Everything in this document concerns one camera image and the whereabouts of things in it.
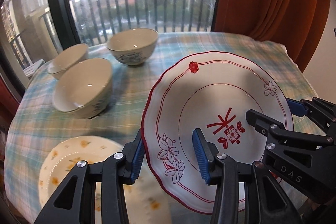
table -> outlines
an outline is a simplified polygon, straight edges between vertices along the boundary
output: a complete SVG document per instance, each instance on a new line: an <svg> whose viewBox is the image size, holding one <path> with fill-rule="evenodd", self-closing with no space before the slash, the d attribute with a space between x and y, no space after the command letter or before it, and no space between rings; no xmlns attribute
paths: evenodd
<svg viewBox="0 0 336 224"><path fill-rule="evenodd" d="M33 223L41 210L37 188L40 168L53 147L81 135L98 135L122 145L132 141L140 127L149 91L159 76L184 56L210 50L233 52L257 63L274 78L286 97L311 100L317 96L284 46L270 41L258 42L243 35L215 32L163 33L153 55L137 67L116 61L105 45L92 46L90 58L106 58L113 65L113 94L106 111L94 119L74 119L56 111L51 96L57 80L48 75L48 63L39 68L8 132L5 187L9 200ZM322 134L306 117L294 117L294 128ZM298 208L306 197L288 187L285 186L286 192ZM169 202L173 223L209 222L209 215L192 212L172 198Z"/></svg>

red rim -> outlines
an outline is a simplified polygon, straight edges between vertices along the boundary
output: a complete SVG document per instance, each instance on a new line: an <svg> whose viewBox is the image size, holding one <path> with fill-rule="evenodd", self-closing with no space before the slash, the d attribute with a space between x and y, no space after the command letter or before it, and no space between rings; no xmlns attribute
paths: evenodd
<svg viewBox="0 0 336 224"><path fill-rule="evenodd" d="M199 54L206 54L206 53L209 53L209 52L219 52L219 53L226 53L226 54L231 54L231 55L235 55L237 57L240 57L240 58L243 58L243 59L246 59L250 62L252 62L253 64L255 64L256 66L258 66L261 70L263 70L273 81L274 83L276 83L276 81L273 79L273 77L267 72L265 71L263 68L261 68L258 64L254 63L253 61L243 57L243 56L239 56L237 54L234 54L234 53L231 53L231 52L221 52L221 51L208 51L208 52L199 52L199 53L195 53L195 54L190 54L188 56L185 56L184 58L180 59L177 63L175 63L174 65L172 65L171 67L169 67L168 69L166 69L160 76L160 78L156 81L156 83L154 84L154 86L152 87L149 95L148 95L148 99L147 99L147 102L146 102L146 105L145 105L145 109L143 110L143 113L142 113L142 118L141 118L141 137L142 137L142 141L143 141L143 145L144 145L144 148L145 148L145 151L146 151L146 160L147 160L147 163L148 163L148 167L149 169L151 170L151 172L153 173L153 175L156 177L158 183L160 184L161 188L168 194L170 195L172 198L174 198L175 200L177 200L178 202L180 202L183 206L187 207L189 210L192 210L196 213L200 213L200 214L205 214L205 215L210 215L211 213L205 213L205 212L201 212L201 211L198 211L194 208L191 208L190 206L188 206L187 204L185 204L181 199L179 199L177 196L173 195L171 192L169 192L163 185L162 183L162 180L161 178L159 177L159 175L154 171L154 169L152 168L152 165L151 165L151 161L150 161L150 158L149 158L149 152L148 152L148 146L147 146L147 142L146 142L146 139L145 139L145 136L144 136L144 132L143 132L143 122L144 122L144 118L145 118L145 115L146 115L146 112L147 112L147 109L148 109L148 106L151 102L151 98L152 98L152 94L153 94L153 91L155 89L155 87L161 82L163 76L166 74L167 71L171 70L173 67L175 67L178 63L180 63L182 60L190 57L190 56L193 56L193 55L199 55ZM281 88L279 87L282 95L285 97L283 91L281 90ZM293 117L292 115L290 115L290 117L292 118L292 124L293 124L293 129L294 129L294 122L293 122Z"/></svg>

plate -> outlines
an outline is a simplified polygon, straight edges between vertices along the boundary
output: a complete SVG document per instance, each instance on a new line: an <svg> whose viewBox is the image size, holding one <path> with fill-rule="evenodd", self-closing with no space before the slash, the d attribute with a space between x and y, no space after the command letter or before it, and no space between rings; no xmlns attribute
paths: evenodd
<svg viewBox="0 0 336 224"><path fill-rule="evenodd" d="M153 86L142 116L147 162L162 188L186 207L212 212L216 186L202 179L192 144L201 128L206 140L236 161L260 160L266 138L248 125L255 109L293 130L282 91L262 68L228 52L187 56L166 70ZM245 208L239 184L239 210Z"/></svg>
<svg viewBox="0 0 336 224"><path fill-rule="evenodd" d="M122 148L122 145L98 136L81 136L58 144L51 150L40 170L38 189L41 207L79 160L86 160L89 164L104 161ZM97 182L96 224L101 223L100 190L101 182ZM145 164L135 184L124 185L124 192L131 224L159 223L162 217L171 223L167 197Z"/></svg>

bowl rim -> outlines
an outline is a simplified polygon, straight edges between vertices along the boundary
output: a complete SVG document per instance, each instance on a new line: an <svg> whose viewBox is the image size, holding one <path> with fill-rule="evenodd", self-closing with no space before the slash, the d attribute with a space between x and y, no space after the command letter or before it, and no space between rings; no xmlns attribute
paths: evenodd
<svg viewBox="0 0 336 224"><path fill-rule="evenodd" d="M68 49L70 49L70 48L73 48L73 47L76 47L76 46L78 46L78 45L85 45L85 46L86 46L86 47L85 47L85 52L84 52L83 55L80 57L80 58L82 58L82 57L87 53L87 50L88 50L88 48L89 48L88 44L86 44L86 43L80 43L80 44L72 45L72 46L70 46L69 48L66 48L64 51L62 51L59 55L57 55L57 56L50 62L50 64L48 65L47 72L48 72L50 75L54 75L54 74L60 73L60 72L62 72L62 71L68 70L70 67L72 67L73 65L75 65L76 62L78 62L78 60L79 60L80 58L74 60L70 65L68 65L68 66L65 67L65 68L61 68L61 69L60 69L59 71L57 71L57 72L54 72L54 73L50 73L50 72L49 72L49 66L54 62L54 60L55 60L57 57L59 57L59 56L60 56L62 53L64 53L66 50L68 50Z"/></svg>
<svg viewBox="0 0 336 224"><path fill-rule="evenodd" d="M113 38L117 37L119 34L121 35L122 33L131 31L131 30L138 30L138 29L147 29L147 30L151 30L151 31L153 31L153 32L156 32L156 38L154 39L154 41L152 41L151 43L149 43L149 44L147 44L147 45L145 45L145 46L137 47L136 49L131 49L131 50L114 50L114 49L112 49L112 48L109 47L109 44L110 44L111 40L112 40ZM113 51L113 52L131 52L131 51L134 51L134 50L140 50L140 49L143 49L143 48L148 47L148 46L150 46L150 45L153 45L155 42L157 42L158 38L159 38L159 33L158 33L156 30L153 30L153 29L150 29L150 28L131 28L131 29L128 29L128 30L126 30L126 31L118 32L118 33L115 34L113 37L111 37L111 38L107 41L107 43L106 43L106 47L107 47L109 50Z"/></svg>
<svg viewBox="0 0 336 224"><path fill-rule="evenodd" d="M54 97L55 97L55 93L56 93L56 87L59 85L60 80L62 79L62 77L63 77L65 74L67 74L68 71L70 71L72 68L74 68L75 66L77 66L78 64L81 64L81 63L83 63L83 62L86 62L86 61L89 61L89 60L92 60L92 59L103 59L103 60L106 60L106 61L110 64L110 66L111 66L111 75L110 75L109 79L106 81L106 85L105 85L105 87L107 87L108 84L111 82L112 77L113 77L113 67L112 67L112 64L110 63L109 60L107 60L107 59L105 59L105 58L101 58L101 57L96 57L96 58L90 58L90 59L87 59L87 60L84 60L84 61L81 61L81 62L77 63L76 65L74 65L74 66L72 66L70 69L68 69L68 70L61 76L61 78L59 79L59 81L57 82L57 84L56 84L56 86L55 86L55 88L54 88L54 91L52 92L51 102L52 102L53 107L54 107L57 111L62 112L62 113L75 112L75 111L77 111L77 110L80 110L80 109L86 107L86 106L87 106L88 104L90 104L90 103L91 103L91 102L92 102L98 95L100 95L100 94L102 93L102 91L104 90L104 88L100 89L100 91L96 94L96 96L95 96L94 98L92 98L90 101L88 101L85 105L82 105L82 106L80 106L80 107L77 107L77 108L75 108L75 109L73 109L73 110L62 111L62 110L59 110L59 109L55 106L55 100L54 100Z"/></svg>

plate center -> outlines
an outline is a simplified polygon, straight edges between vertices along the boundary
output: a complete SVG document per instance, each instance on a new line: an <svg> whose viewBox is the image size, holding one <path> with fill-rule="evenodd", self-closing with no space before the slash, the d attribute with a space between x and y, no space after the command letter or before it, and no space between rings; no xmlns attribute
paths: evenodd
<svg viewBox="0 0 336 224"><path fill-rule="evenodd" d="M208 142L216 144L234 160L251 164L263 155L266 138L248 125L245 114L254 109L263 113L256 98L227 83L207 85L197 90L184 105L179 119L179 143L197 170L192 132L200 128Z"/></svg>

